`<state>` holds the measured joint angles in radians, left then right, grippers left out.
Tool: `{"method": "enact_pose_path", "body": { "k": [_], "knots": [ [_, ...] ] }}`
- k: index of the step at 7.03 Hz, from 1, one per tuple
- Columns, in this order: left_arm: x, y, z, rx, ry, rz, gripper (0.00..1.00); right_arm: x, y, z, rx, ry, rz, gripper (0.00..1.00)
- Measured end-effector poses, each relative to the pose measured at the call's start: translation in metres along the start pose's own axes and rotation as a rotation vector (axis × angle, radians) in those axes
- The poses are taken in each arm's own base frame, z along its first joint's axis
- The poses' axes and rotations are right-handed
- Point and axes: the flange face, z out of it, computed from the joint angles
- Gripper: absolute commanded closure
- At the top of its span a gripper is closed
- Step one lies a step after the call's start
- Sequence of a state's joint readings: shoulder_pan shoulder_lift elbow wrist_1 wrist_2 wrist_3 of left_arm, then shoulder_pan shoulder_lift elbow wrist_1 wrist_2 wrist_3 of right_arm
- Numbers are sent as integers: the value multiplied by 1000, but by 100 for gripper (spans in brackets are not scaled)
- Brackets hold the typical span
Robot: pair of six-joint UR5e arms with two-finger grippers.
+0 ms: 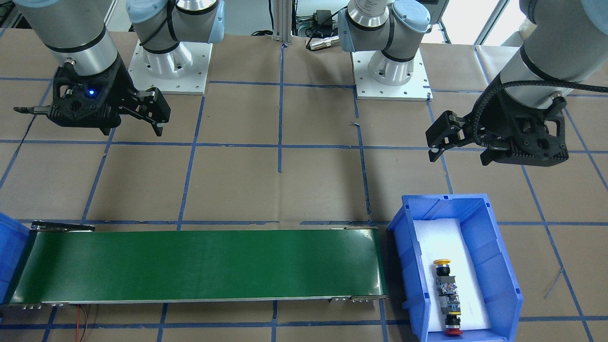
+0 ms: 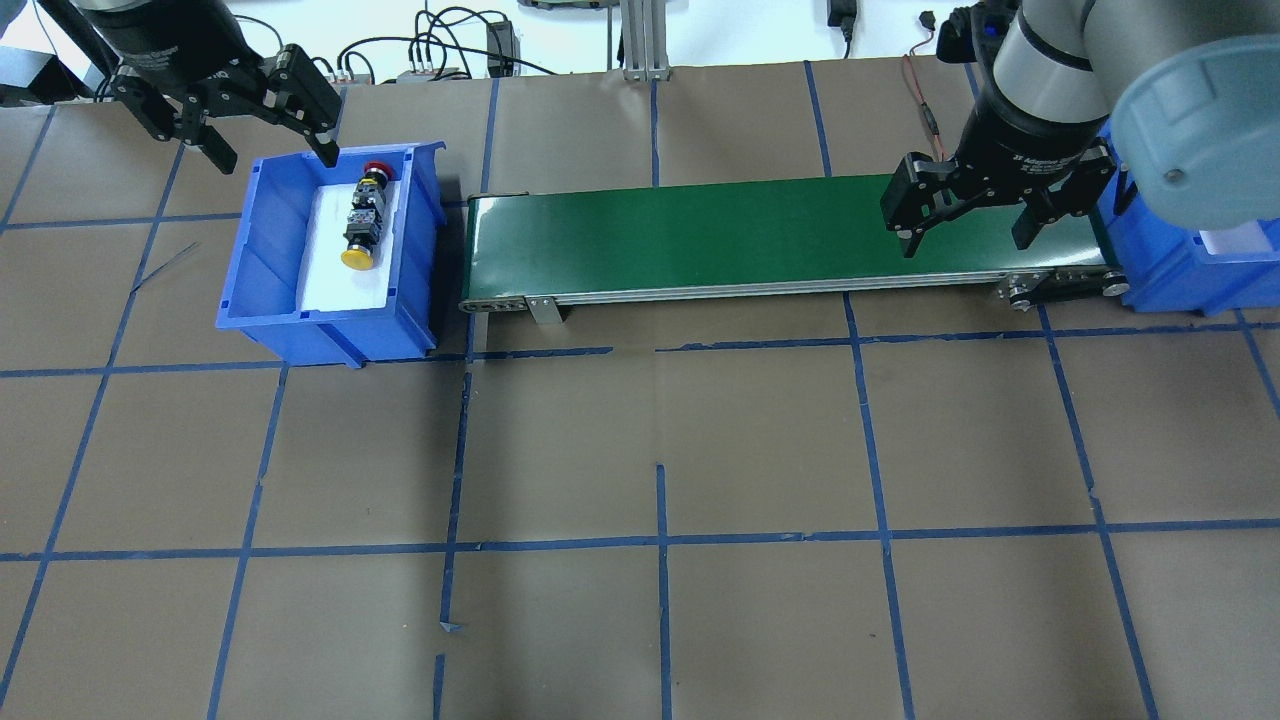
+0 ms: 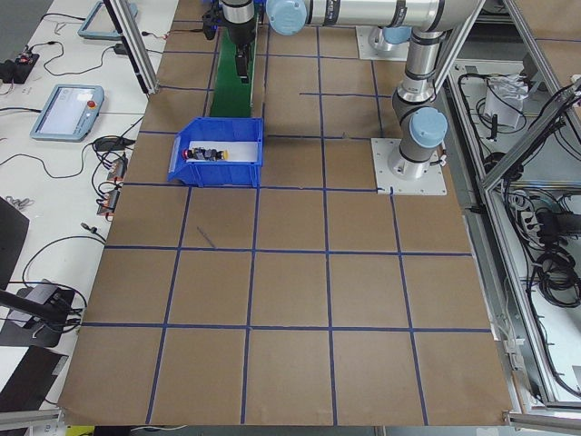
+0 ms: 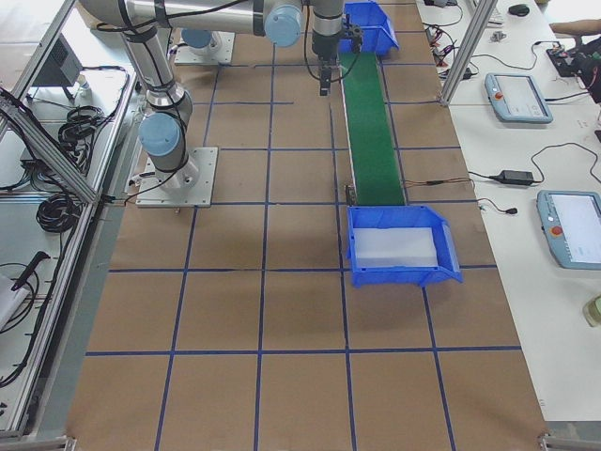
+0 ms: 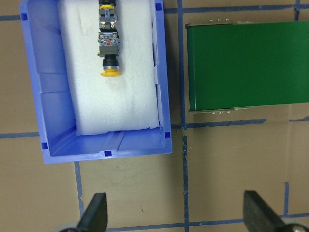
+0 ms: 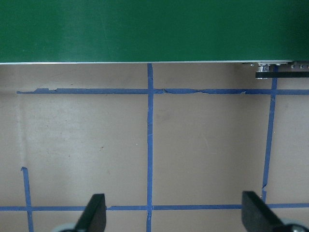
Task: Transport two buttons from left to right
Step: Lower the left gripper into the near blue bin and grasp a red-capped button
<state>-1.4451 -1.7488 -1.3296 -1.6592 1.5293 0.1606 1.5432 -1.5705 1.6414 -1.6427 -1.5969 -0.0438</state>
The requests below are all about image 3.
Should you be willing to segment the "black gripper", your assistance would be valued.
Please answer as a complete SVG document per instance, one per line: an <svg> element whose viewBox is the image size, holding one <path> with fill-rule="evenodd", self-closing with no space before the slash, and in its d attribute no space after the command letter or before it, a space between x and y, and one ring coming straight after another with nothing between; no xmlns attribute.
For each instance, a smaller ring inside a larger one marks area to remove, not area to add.
<svg viewBox="0 0 581 436"><path fill-rule="evenodd" d="M249 64L252 43L252 20L246 23L226 23L231 41L237 47L235 56L236 73L243 84L249 82Z"/></svg>

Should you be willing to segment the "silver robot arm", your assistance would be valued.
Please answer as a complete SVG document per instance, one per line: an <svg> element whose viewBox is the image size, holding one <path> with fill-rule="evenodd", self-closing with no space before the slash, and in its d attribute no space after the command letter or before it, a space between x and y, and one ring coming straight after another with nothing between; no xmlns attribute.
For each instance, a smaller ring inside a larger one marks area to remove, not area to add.
<svg viewBox="0 0 581 436"><path fill-rule="evenodd" d="M443 1L268 1L266 14L280 35L305 25L377 25L411 29L405 75L392 96L402 139L390 153L389 169L403 180L417 180L430 167L433 152L448 130L444 114L431 106L432 83L443 35L438 28Z"/></svg>
<svg viewBox="0 0 581 436"><path fill-rule="evenodd" d="M256 38L255 5L251 0L222 1L222 23L235 45L235 68L243 84L250 81L251 46Z"/></svg>

